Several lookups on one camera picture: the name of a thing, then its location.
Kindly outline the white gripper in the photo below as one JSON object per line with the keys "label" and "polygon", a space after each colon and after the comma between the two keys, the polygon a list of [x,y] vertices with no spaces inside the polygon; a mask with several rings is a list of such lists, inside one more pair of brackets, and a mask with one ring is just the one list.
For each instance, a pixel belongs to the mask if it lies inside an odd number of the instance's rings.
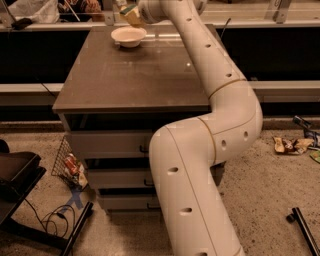
{"label": "white gripper", "polygon": [[133,27],[143,27],[143,20],[147,24],[154,24],[164,21],[167,18],[161,9],[160,0],[139,0],[138,6],[136,5],[133,11],[126,15],[120,13],[120,15]]}

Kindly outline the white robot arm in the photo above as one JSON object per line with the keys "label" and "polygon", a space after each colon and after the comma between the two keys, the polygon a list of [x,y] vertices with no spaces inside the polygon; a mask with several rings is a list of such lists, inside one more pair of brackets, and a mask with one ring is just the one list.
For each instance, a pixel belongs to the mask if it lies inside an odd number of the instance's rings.
{"label": "white robot arm", "polygon": [[174,256],[245,256],[211,169],[255,142],[263,115],[249,82],[200,19],[205,3],[140,0],[118,7],[134,26],[173,23],[211,107],[161,127],[150,141],[152,178]]}

